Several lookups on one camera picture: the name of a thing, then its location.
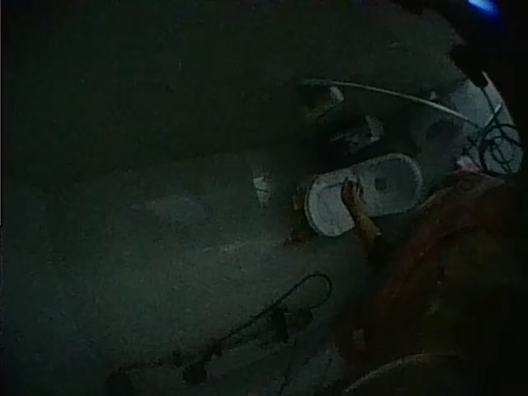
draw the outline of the person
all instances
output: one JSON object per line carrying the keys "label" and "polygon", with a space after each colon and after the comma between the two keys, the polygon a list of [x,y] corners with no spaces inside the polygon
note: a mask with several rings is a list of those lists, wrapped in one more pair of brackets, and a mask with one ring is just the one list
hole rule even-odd
{"label": "person", "polygon": [[368,210],[363,201],[361,181],[351,181],[346,178],[342,183],[341,198],[348,213],[354,220],[357,234],[367,253],[369,267],[378,271],[387,263],[394,248],[368,215]]}
{"label": "person", "polygon": [[456,172],[416,209],[412,232],[395,244],[369,217],[361,181],[345,180],[341,196],[371,271],[334,334],[351,363],[349,380],[423,352],[456,356],[490,386],[514,373],[524,380],[513,363],[528,351],[528,292],[520,282],[528,252],[518,232],[524,195],[502,179]]}

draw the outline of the white pipe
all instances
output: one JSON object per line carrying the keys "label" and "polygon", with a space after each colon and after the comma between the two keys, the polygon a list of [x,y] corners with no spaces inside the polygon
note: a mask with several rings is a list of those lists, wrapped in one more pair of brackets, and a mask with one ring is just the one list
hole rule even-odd
{"label": "white pipe", "polygon": [[350,87],[350,88],[362,89],[365,91],[383,93],[385,95],[390,95],[392,97],[399,97],[407,101],[411,101],[413,103],[419,103],[424,106],[429,106],[438,111],[443,111],[444,113],[447,113],[451,116],[460,118],[461,120],[467,122],[468,124],[471,124],[477,129],[481,129],[481,125],[477,124],[476,122],[471,120],[468,116],[463,115],[462,113],[459,113],[458,111],[455,111],[443,105],[439,105],[438,103],[435,103],[433,101],[428,101],[427,99],[415,97],[414,95],[408,95],[407,93],[391,91],[389,89],[373,87],[371,85],[359,84],[357,82],[337,81],[337,80],[330,80],[326,78],[304,78],[301,81],[301,84],[305,86],[314,86],[314,87]]}

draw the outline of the black cable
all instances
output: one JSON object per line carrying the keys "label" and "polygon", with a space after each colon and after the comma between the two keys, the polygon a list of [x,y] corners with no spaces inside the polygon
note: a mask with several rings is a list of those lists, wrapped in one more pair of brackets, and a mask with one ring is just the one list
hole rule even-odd
{"label": "black cable", "polygon": [[[492,113],[492,124],[481,129],[481,132],[479,133],[481,136],[480,136],[480,141],[478,143],[478,147],[477,147],[477,144],[475,144],[475,142],[471,142],[471,144],[477,148],[478,160],[480,161],[480,167],[483,169],[484,172],[492,176],[502,175],[500,172],[495,172],[489,169],[489,166],[486,163],[485,154],[490,153],[493,161],[495,161],[498,165],[502,167],[504,174],[512,174],[513,171],[512,171],[511,163],[514,160],[515,155],[512,154],[511,157],[506,159],[504,152],[501,150],[500,146],[506,141],[511,146],[520,147],[521,143],[513,139],[505,131],[505,129],[511,129],[511,130],[517,131],[517,129],[512,124],[501,123],[498,120],[497,113],[495,112],[492,99],[488,95],[488,92],[484,88],[480,88],[480,91],[482,92],[484,98],[486,99],[489,110]],[[500,135],[489,138],[488,136],[495,130],[498,130],[500,132]]]}
{"label": "black cable", "polygon": [[[517,128],[512,124],[497,123],[485,130],[482,137],[480,138],[480,142],[478,143],[478,160],[480,161],[482,169],[489,175],[500,176],[501,173],[489,169],[485,158],[486,153],[490,153],[493,160],[501,165],[502,169],[504,169],[506,173],[513,173],[511,163],[515,159],[515,154],[512,153],[509,158],[505,158],[504,152],[499,148],[499,146],[504,142],[508,142],[512,147],[517,147],[519,149],[522,149],[522,147],[521,142],[513,139],[504,131],[507,129],[517,131]],[[493,136],[490,138],[489,135],[496,130],[501,130],[501,134],[499,136]],[[501,156],[500,158],[497,157],[496,152],[499,153]]]}
{"label": "black cable", "polygon": [[321,301],[319,301],[318,303],[316,303],[315,305],[311,306],[311,307],[308,307],[307,309],[308,310],[312,310],[312,309],[317,309],[319,308],[321,305],[325,304],[328,299],[330,298],[330,296],[332,295],[332,292],[333,292],[333,283],[332,283],[332,280],[330,279],[330,277],[326,274],[323,274],[322,272],[314,272],[312,274],[309,274],[307,276],[305,276],[303,279],[301,279],[299,282],[297,282],[295,285],[293,285],[288,291],[286,291],[281,297],[279,297],[278,299],[275,300],[274,303],[268,305],[265,309],[263,309],[260,313],[256,314],[255,316],[253,316],[252,318],[250,318],[249,320],[247,320],[246,322],[240,324],[239,326],[235,327],[233,330],[231,330],[230,332],[228,332],[225,336],[221,337],[216,343],[220,344],[221,342],[224,342],[226,341],[227,339],[231,338],[232,336],[234,336],[235,334],[238,334],[239,332],[241,332],[242,330],[245,330],[246,328],[249,328],[252,324],[254,324],[257,320],[259,320],[260,318],[263,318],[265,316],[267,316],[268,314],[270,314],[273,310],[275,310],[277,307],[279,307],[279,305],[281,305],[281,303],[287,299],[288,297],[290,297],[295,291],[297,291],[297,289],[302,286],[304,283],[306,283],[307,281],[310,281],[311,279],[315,279],[315,278],[322,278],[325,280],[325,282],[327,283],[327,293],[325,294],[325,296],[321,299]]}
{"label": "black cable", "polygon": [[[324,295],[324,297],[317,302],[316,304],[306,308],[307,310],[317,309],[321,307],[323,304],[325,304],[333,292],[333,282],[330,279],[330,276],[323,274],[322,272],[314,272],[312,274],[309,274],[305,276],[303,279],[301,279],[299,282],[297,282],[295,285],[293,285],[289,290],[287,290],[283,295],[281,295],[278,299],[276,299],[272,304],[268,305],[266,308],[264,308],[260,313],[252,316],[250,319],[248,319],[246,322],[238,325],[233,330],[225,334],[223,337],[221,337],[218,340],[215,340],[210,347],[207,349],[207,352],[196,362],[201,365],[206,364],[207,362],[212,359],[214,355],[219,354],[222,351],[222,343],[230,339],[231,337],[235,336],[236,334],[242,332],[246,328],[249,328],[252,326],[255,322],[257,322],[259,319],[266,317],[268,314],[271,314],[275,309],[277,309],[286,299],[288,299],[295,291],[297,291],[302,285],[304,285],[306,282],[313,280],[313,279],[323,279],[327,284],[327,293]],[[126,372],[130,370],[148,370],[148,369],[157,369],[161,367],[166,366],[175,366],[177,357],[172,356],[168,359],[158,359],[156,361],[145,361],[145,362],[137,362],[132,363],[130,365],[121,366],[118,371],[119,372]]]}
{"label": "black cable", "polygon": [[294,343],[291,346],[290,359],[288,360],[288,365],[286,366],[286,371],[284,373],[282,383],[280,384],[280,388],[276,396],[282,396],[282,394],[284,393],[284,389],[286,389],[286,386],[288,386],[288,383],[290,382],[291,373],[294,368],[296,353],[297,353],[297,338],[294,340]]}

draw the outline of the toilet bowl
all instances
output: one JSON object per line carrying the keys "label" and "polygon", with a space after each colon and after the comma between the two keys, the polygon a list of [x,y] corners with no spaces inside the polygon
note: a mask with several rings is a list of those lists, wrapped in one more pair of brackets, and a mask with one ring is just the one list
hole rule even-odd
{"label": "toilet bowl", "polygon": [[306,192],[304,212],[310,226],[322,235],[336,237],[355,226],[341,200],[342,183],[347,177],[359,179],[370,217],[409,210],[418,203],[422,193],[420,167],[398,153],[317,175]]}

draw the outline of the concrete floor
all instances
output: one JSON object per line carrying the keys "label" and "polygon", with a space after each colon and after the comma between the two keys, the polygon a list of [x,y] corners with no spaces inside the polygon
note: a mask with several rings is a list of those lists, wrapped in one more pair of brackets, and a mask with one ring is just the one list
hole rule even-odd
{"label": "concrete floor", "polygon": [[[447,99],[484,123],[488,108],[476,94],[465,84]],[[455,169],[468,130],[453,130],[452,120],[427,109],[411,110],[407,136],[386,139],[371,154],[414,150],[427,189],[434,188]],[[360,291],[366,273],[353,234],[284,244],[295,224],[291,196],[297,183],[328,168],[319,150],[282,144],[215,154],[114,172],[53,193],[8,183],[2,336],[12,394],[100,394],[115,367],[176,349],[199,351],[301,277],[322,271],[332,277],[335,293],[303,335],[303,354],[316,358],[295,369],[305,379],[292,390],[314,385],[310,379],[326,373],[332,354],[324,349],[332,321]],[[398,241],[414,215],[376,222]],[[303,306],[322,293],[312,285],[290,303]],[[271,355],[242,349],[216,364],[221,379],[189,394],[274,394],[290,355],[289,347]],[[236,370],[224,376],[226,367]],[[306,374],[310,370],[315,374]],[[182,387],[175,370],[143,373],[134,382],[140,394]]]}
{"label": "concrete floor", "polygon": [[[199,349],[312,271],[335,282],[306,336],[327,341],[365,280],[364,258],[350,234],[284,246],[296,183],[328,168],[306,143],[313,131],[292,81],[421,92],[459,77],[445,57],[450,29],[392,6],[152,4],[60,3],[7,21],[2,323],[12,394],[101,394],[114,367]],[[401,106],[346,99],[352,114]],[[382,149],[414,150],[432,186],[453,167],[451,156],[435,166],[454,146],[442,138],[417,151],[413,132],[426,133],[431,115],[409,114],[423,122],[389,123],[407,137]],[[379,224],[401,238],[412,218]],[[225,394],[273,394],[289,352],[253,376],[238,371]],[[166,394],[171,374],[134,380]],[[196,392],[221,385],[208,386]]]}

